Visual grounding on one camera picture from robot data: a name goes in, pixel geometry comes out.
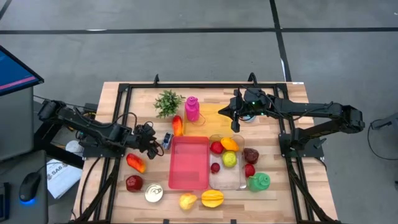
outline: pink tray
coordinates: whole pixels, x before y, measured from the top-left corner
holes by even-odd
[[[169,187],[205,190],[209,185],[209,139],[177,136],[172,139]]]

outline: green bottle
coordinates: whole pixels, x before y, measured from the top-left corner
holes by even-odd
[[[264,173],[256,173],[248,178],[248,187],[252,192],[267,190],[271,184],[271,178]]]

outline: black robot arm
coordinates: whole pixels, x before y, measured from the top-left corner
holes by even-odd
[[[234,91],[235,97],[230,99],[229,105],[219,114],[230,117],[233,121],[231,128],[239,132],[239,119],[243,116],[266,115],[272,118],[291,118],[292,116],[311,116],[330,118],[323,124],[311,128],[295,128],[290,135],[290,147],[301,149],[309,140],[336,132],[358,133],[365,124],[362,112],[352,106],[339,103],[294,103],[290,100],[265,94],[260,88],[246,88],[242,98],[240,89]]]
[[[64,124],[82,131],[95,139],[96,146],[109,150],[124,152],[126,147],[139,149],[140,152],[147,151],[149,159],[153,159],[159,152],[155,131],[148,123],[136,125],[134,130],[117,122],[101,123],[83,116],[77,108],[71,109],[64,102],[55,100],[45,101],[38,116],[43,122]]]

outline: concrete floor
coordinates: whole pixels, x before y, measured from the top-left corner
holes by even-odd
[[[0,0],[0,7],[5,0]],[[277,0],[287,27],[398,27],[395,0]],[[0,30],[272,27],[267,0],[13,0]],[[293,81],[311,102],[350,104],[367,125],[398,111],[398,32],[283,33]],[[2,35],[0,44],[45,79],[35,94],[97,103],[104,81],[284,80],[274,33]],[[375,150],[398,157],[396,131],[371,133]],[[398,161],[376,158],[366,131],[334,134],[324,146],[339,219],[395,223]],[[70,217],[76,188],[49,208]]]

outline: blue light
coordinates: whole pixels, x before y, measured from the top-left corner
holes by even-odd
[[[32,200],[29,200],[27,202],[19,200],[21,205],[29,206],[29,205],[34,205],[36,203],[36,198],[33,198]]]

